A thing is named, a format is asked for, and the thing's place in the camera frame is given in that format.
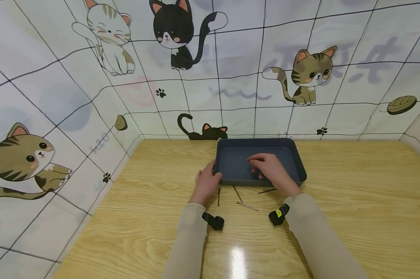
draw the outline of tabby cat illustration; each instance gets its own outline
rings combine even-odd
[[[189,133],[181,123],[181,120],[184,117],[190,120],[193,119],[189,114],[180,114],[177,118],[177,125],[179,125],[180,129],[187,134],[190,140],[218,140],[220,138],[227,138],[227,127],[212,127],[208,123],[205,123],[204,126],[202,126],[202,135],[196,132]]]
[[[186,47],[194,35],[190,2],[177,0],[175,4],[165,5],[157,0],[149,0],[149,6],[154,14],[154,35],[162,47],[171,49],[173,70],[188,70],[197,64],[202,58],[205,37],[210,31],[227,25],[227,16],[222,12],[212,12],[204,18],[199,31],[199,48],[193,60]]]
[[[94,0],[83,0],[87,12],[87,24],[72,23],[72,29],[95,46],[95,55],[101,67],[113,76],[134,73],[132,57],[122,45],[131,38],[131,17]]]
[[[321,85],[331,76],[332,60],[337,46],[332,46],[321,53],[309,54],[307,50],[300,50],[295,56],[292,70],[292,81],[299,85],[293,97],[287,91],[286,73],[278,67],[266,68],[263,78],[277,79],[283,86],[284,98],[297,105],[315,103],[315,86]]]
[[[36,200],[63,185],[72,170],[50,163],[54,155],[50,142],[31,135],[21,123],[14,124],[0,143],[0,177],[16,182],[34,177],[42,192],[23,193],[0,187],[0,197]]]

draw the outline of wooden table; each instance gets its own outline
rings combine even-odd
[[[370,278],[420,278],[420,156],[401,142],[297,141],[303,186]],[[216,141],[143,141],[56,272],[55,279],[159,278],[197,171]],[[286,223],[268,213],[276,191],[222,186],[207,206],[225,219],[209,228],[202,278],[310,278]]]

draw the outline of black clip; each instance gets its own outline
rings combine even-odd
[[[289,206],[284,204],[278,210],[269,213],[269,220],[274,226],[279,226],[284,222],[286,214],[289,212]]]
[[[213,217],[211,214],[204,212],[202,213],[202,219],[209,223],[209,225],[215,230],[222,230],[224,227],[224,219],[222,217]]]

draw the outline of beige sleeve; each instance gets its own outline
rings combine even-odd
[[[345,245],[334,234],[328,221],[309,194],[284,200],[289,229],[303,250],[315,279],[368,278]]]
[[[162,279],[199,279],[207,236],[205,207],[198,203],[185,206],[177,226],[177,237],[169,253]]]

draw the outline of black plastic part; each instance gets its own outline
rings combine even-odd
[[[298,186],[307,179],[295,142],[290,138],[222,139],[218,142],[213,172],[221,172],[221,185],[272,187],[268,179],[252,173],[247,158],[257,153],[273,153]]]
[[[213,217],[211,214],[204,212],[202,213],[202,219],[204,219],[214,230],[222,230],[224,227],[224,219],[222,217]]]
[[[281,212],[280,217],[278,217],[277,211]],[[289,206],[287,204],[284,204],[277,211],[272,211],[269,213],[269,220],[274,226],[279,226],[283,224],[286,218],[286,214],[289,212]]]

